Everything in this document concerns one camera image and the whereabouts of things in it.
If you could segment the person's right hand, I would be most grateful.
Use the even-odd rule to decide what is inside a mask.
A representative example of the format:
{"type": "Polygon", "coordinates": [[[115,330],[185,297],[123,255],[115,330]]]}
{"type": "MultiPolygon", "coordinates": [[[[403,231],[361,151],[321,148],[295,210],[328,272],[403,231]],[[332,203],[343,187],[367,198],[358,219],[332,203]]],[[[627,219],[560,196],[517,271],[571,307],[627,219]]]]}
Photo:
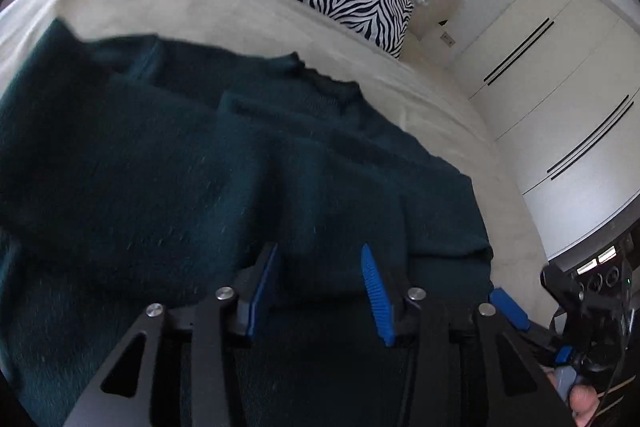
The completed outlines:
{"type": "Polygon", "coordinates": [[[594,418],[594,415],[596,415],[600,405],[596,389],[588,385],[578,384],[577,381],[574,381],[576,372],[573,367],[544,369],[544,373],[555,389],[559,389],[560,384],[566,384],[568,381],[573,384],[567,395],[568,407],[572,411],[577,427],[588,426],[594,418]]]}

